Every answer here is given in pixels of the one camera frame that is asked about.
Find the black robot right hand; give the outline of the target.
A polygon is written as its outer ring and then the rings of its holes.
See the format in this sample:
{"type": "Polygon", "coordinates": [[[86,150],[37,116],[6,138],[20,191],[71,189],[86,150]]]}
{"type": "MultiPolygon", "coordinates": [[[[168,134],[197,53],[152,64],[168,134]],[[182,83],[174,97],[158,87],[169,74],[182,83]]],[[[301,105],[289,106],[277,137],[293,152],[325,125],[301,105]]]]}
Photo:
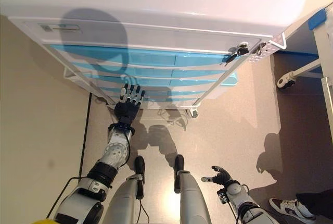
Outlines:
{"type": "Polygon", "coordinates": [[[232,178],[230,174],[222,167],[220,166],[212,166],[211,167],[217,174],[213,177],[202,177],[202,182],[210,182],[215,183],[218,185],[225,185],[228,181],[230,181],[232,178]]]}

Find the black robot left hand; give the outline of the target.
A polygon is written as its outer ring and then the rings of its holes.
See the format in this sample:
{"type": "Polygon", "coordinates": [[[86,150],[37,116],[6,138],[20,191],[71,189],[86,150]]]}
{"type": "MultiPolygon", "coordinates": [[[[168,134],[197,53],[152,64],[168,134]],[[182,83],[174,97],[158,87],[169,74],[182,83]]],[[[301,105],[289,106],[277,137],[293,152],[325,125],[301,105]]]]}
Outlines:
{"type": "Polygon", "coordinates": [[[145,91],[140,85],[129,85],[126,83],[120,90],[119,101],[114,113],[118,122],[124,125],[131,125],[135,120],[141,107],[145,91]]]}

